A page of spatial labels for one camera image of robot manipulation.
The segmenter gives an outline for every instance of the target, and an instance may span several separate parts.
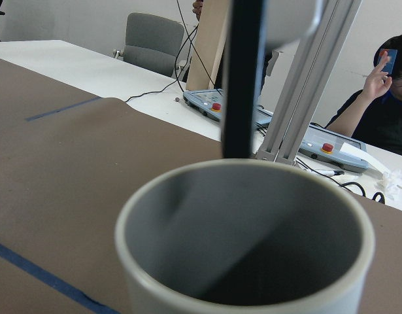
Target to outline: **pen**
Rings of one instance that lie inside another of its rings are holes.
[[[322,174],[327,175],[328,177],[333,177],[335,175],[344,175],[343,170],[310,170],[307,169],[308,172],[315,173],[315,174]]]

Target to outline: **white table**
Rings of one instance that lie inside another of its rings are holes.
[[[0,43],[0,58],[95,95],[116,97],[124,101],[130,96],[162,90],[174,81],[64,41]],[[128,104],[142,113],[219,141],[220,124],[188,107],[181,98],[182,91],[178,84],[174,83],[160,94],[136,98]],[[257,150],[262,140],[260,134],[255,134],[254,150]],[[369,145],[367,151],[390,170],[402,171],[402,156]],[[315,169],[333,169],[327,164],[300,154],[299,157]],[[336,179],[341,182],[353,179],[365,188],[367,196],[372,196],[380,190],[377,184],[381,176],[373,169],[357,177],[355,173],[347,173],[346,176]],[[402,191],[394,200],[388,197],[388,194],[386,196],[387,205],[402,210]]]

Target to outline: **white cup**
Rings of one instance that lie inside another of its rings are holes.
[[[115,232],[134,314],[353,314],[375,250],[347,192],[259,160],[163,174]]]

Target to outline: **white tissue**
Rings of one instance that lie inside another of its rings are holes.
[[[402,193],[402,171],[396,169],[391,172],[384,172],[377,185],[387,198],[396,200]]]

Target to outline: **black shirt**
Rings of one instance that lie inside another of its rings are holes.
[[[336,120],[361,93],[360,90],[353,94],[331,118],[327,126]],[[376,98],[364,112],[352,138],[402,155],[402,101],[396,99],[390,91]]]

